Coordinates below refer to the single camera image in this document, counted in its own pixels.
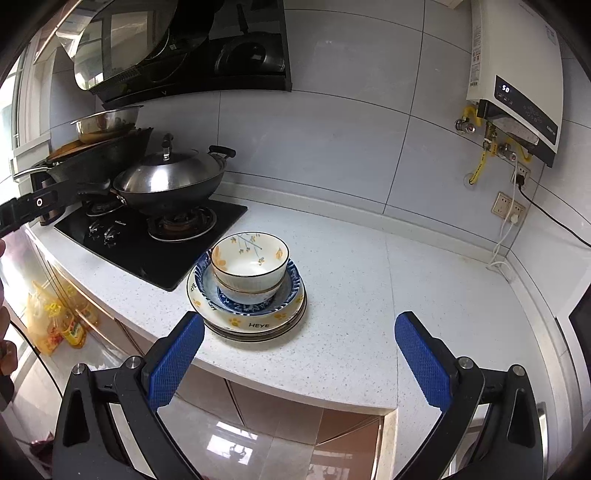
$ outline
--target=wall socket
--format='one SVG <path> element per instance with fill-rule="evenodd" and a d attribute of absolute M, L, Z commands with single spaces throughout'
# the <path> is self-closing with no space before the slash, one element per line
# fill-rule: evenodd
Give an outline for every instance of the wall socket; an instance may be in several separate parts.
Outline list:
<path fill-rule="evenodd" d="M 524 177 L 524 183 L 527 182 L 527 179 L 530 177 L 530 173 L 531 170 L 529 168 L 527 168 L 525 165 L 523 165 L 523 163 L 519 163 L 517 162 L 517 175 L 523 175 Z M 511 173 L 511 184 L 513 185 L 513 182 L 515 181 L 514 179 L 515 177 L 515 167 L 513 168 L 513 172 Z"/>
<path fill-rule="evenodd" d="M 496 196 L 496 200 L 494 205 L 492 206 L 491 212 L 494 213 L 496 216 L 499 216 L 502 219 L 504 219 L 507 216 L 507 211 L 509 211 L 510 206 L 511 197 L 505 195 L 503 192 L 499 192 L 499 194 Z M 513 215 L 514 213 L 516 213 L 519 216 L 520 222 L 523 219 L 525 207 L 520 203 L 513 202 L 513 210 L 511 212 L 511 215 Z"/>

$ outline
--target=white power cord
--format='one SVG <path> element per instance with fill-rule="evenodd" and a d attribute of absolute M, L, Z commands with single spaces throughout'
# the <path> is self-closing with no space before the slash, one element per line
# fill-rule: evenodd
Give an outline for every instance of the white power cord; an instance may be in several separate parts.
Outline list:
<path fill-rule="evenodd" d="M 505 275 L 501 266 L 505 265 L 506 267 L 508 267 L 511 270 L 511 272 L 513 272 L 513 268 L 504 260 L 499 260 L 499 261 L 495 261 L 495 260 L 496 260 L 497 255 L 499 254 L 499 250 L 501 249 L 501 244 L 509 236 L 509 233 L 511 232 L 511 229 L 514 227 L 514 225 L 517 225 L 517 223 L 519 222 L 519 216 L 516 213 L 511 214 L 511 212 L 513 211 L 513 205 L 515 204 L 516 192 L 517 192 L 517 160 L 515 160 L 515 170 L 513 172 L 513 195 L 511 196 L 511 204 L 509 204 L 509 209 L 507 210 L 507 214 L 505 215 L 505 218 L 503 219 L 503 223 L 501 224 L 501 230 L 499 231 L 500 240 L 497 242 L 497 244 L 493 248 L 491 260 L 488 262 L 488 265 L 486 266 L 487 269 L 496 271 L 497 273 L 500 273 L 501 275 L 503 275 L 503 277 L 505 277 L 506 281 L 508 281 L 508 282 L 511 282 L 513 280 L 513 277 L 508 277 L 507 275 Z M 507 220 L 509 220 L 511 224 L 509 225 L 509 229 L 503 234 L 503 230 L 505 228 L 505 224 L 507 223 Z"/>

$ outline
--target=plate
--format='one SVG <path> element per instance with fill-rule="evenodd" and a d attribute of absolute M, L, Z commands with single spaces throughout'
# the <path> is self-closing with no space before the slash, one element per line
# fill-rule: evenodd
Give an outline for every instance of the plate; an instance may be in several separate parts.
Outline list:
<path fill-rule="evenodd" d="M 187 279 L 187 294 L 193 308 L 208 323 L 226 333 L 254 335 L 272 332 L 293 320 L 301 310 L 306 290 L 304 283 L 300 281 L 300 286 L 291 302 L 279 310 L 259 316 L 240 316 L 218 308 L 199 291 L 195 275 L 189 275 Z"/>
<path fill-rule="evenodd" d="M 197 260 L 197 263 L 195 264 L 194 275 L 191 275 L 191 277 L 194 278 L 196 287 L 201 292 L 201 295 L 207 299 L 210 305 L 219 310 L 224 310 L 233 316 L 267 317 L 269 314 L 278 312 L 289 305 L 298 294 L 301 286 L 300 273 L 298 272 L 296 265 L 289 260 L 279 290 L 273 295 L 272 301 L 267 307 L 261 309 L 259 308 L 260 304 L 258 304 L 254 307 L 251 306 L 252 308 L 249 309 L 246 305 L 238 304 L 240 306 L 234 308 L 231 300 L 228 299 L 229 302 L 225 302 L 220 299 L 215 275 L 213 273 L 211 251 L 207 251 L 199 257 L 199 260 Z"/>
<path fill-rule="evenodd" d="M 279 328 L 264 332 L 264 333 L 257 333 L 252 335 L 244 335 L 236 332 L 228 332 L 227 330 L 220 329 L 215 325 L 209 323 L 207 319 L 204 319 L 205 326 L 209 328 L 213 333 L 227 338 L 229 340 L 234 340 L 235 342 L 265 342 L 267 340 L 273 340 L 274 338 L 283 335 L 284 333 L 289 332 L 294 326 L 296 326 L 306 312 L 306 308 L 308 306 L 308 298 L 306 294 L 304 294 L 304 299 L 301 304 L 301 308 L 298 310 L 297 314 L 287 323 L 281 325 Z"/>

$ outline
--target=white water heater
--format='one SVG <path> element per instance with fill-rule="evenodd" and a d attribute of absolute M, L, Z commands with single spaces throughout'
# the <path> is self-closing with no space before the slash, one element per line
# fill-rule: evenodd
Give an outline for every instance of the white water heater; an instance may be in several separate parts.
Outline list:
<path fill-rule="evenodd" d="M 472 61 L 467 100 L 549 167 L 563 108 L 555 30 L 522 0 L 472 0 Z"/>

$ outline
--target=black power cord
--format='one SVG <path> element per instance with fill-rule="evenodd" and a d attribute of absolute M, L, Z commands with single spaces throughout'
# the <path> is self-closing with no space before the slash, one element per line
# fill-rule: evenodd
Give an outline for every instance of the black power cord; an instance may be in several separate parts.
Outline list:
<path fill-rule="evenodd" d="M 540 205 L 538 205 L 536 202 L 534 202 L 532 199 L 530 199 L 525 193 L 523 193 L 523 191 L 521 190 L 521 187 L 523 186 L 523 184 L 525 183 L 525 177 L 523 175 L 517 175 L 515 177 L 515 182 L 517 184 L 517 187 L 519 188 L 519 192 L 525 197 L 526 200 L 528 200 L 534 207 L 536 207 L 540 212 L 542 212 L 544 215 L 546 215 L 546 217 L 548 217 L 550 220 L 552 220 L 553 222 L 557 223 L 558 225 L 560 225 L 562 228 L 564 228 L 565 230 L 569 231 L 570 233 L 572 233 L 578 240 L 580 240 L 581 242 L 583 242 L 585 245 L 587 245 L 589 248 L 591 248 L 591 244 L 586 242 L 585 240 L 583 240 L 580 236 L 578 236 L 575 232 L 573 232 L 569 227 L 567 227 L 565 224 L 560 223 L 556 218 L 554 218 L 553 216 L 551 216 L 548 212 L 546 212 Z"/>
<path fill-rule="evenodd" d="M 53 377 L 53 375 L 51 374 L 51 372 L 47 368 L 47 365 L 45 364 L 45 362 L 41 359 L 41 355 L 39 354 L 39 350 L 37 350 L 37 347 L 35 347 L 31 343 L 31 341 L 27 338 L 27 336 L 23 333 L 23 331 L 20 329 L 20 327 L 16 323 L 14 323 L 14 322 L 10 322 L 10 323 L 18 331 L 18 333 L 21 334 L 21 336 L 25 339 L 25 341 L 29 344 L 29 347 L 31 347 L 31 349 L 33 350 L 33 352 L 35 352 L 35 355 L 37 356 L 37 359 L 41 362 L 41 365 L 43 365 L 43 368 L 47 372 L 47 375 L 49 375 L 49 378 L 51 378 L 51 381 L 56 386 L 57 392 L 60 394 L 60 398 L 64 398 L 63 393 L 61 393 L 60 387 L 57 386 L 56 379 Z"/>

